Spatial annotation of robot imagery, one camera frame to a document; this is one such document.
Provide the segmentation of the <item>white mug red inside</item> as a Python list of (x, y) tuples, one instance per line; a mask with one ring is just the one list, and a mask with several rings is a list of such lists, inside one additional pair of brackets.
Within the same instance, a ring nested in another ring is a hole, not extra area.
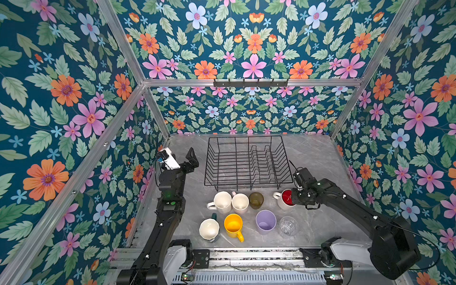
[(277, 200), (277, 205), (282, 210), (290, 210), (292, 209), (295, 204), (292, 201), (292, 190), (286, 189), (282, 192), (275, 192), (273, 194), (273, 198)]

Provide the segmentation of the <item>cream faceted mug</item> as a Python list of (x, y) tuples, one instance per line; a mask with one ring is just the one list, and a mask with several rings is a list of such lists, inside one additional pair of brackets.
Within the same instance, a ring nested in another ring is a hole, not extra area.
[(230, 193), (222, 191), (214, 196), (211, 203), (207, 204), (209, 210), (217, 211), (220, 214), (228, 214), (232, 210), (232, 196)]

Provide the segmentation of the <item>dark green mug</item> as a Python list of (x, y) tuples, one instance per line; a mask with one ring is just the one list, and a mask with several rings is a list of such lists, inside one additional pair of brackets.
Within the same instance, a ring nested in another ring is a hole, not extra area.
[(207, 242), (215, 242), (220, 232), (220, 225), (217, 221), (217, 214), (213, 213), (210, 218), (205, 219), (199, 226), (199, 235)]

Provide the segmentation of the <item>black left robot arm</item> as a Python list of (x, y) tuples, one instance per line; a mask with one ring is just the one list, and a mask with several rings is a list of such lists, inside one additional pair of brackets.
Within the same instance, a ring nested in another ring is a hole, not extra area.
[(154, 228), (131, 268), (120, 272), (118, 285), (171, 285), (182, 265), (191, 262), (190, 240), (172, 241), (172, 236), (185, 211), (186, 176), (199, 167), (199, 161), (193, 148), (182, 163), (176, 161), (169, 148), (158, 152), (157, 159), (162, 173)]

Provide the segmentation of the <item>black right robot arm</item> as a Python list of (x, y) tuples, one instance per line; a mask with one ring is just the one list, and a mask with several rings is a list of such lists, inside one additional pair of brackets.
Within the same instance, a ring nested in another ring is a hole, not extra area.
[(293, 174), (295, 187), (292, 203), (307, 210), (325, 205), (355, 224), (370, 241), (351, 241), (333, 237), (321, 245), (320, 258), (324, 265), (351, 261), (375, 267), (384, 277), (395, 280), (422, 258), (411, 226), (403, 217), (391, 218), (370, 209), (347, 195), (328, 179), (317, 180), (307, 168)]

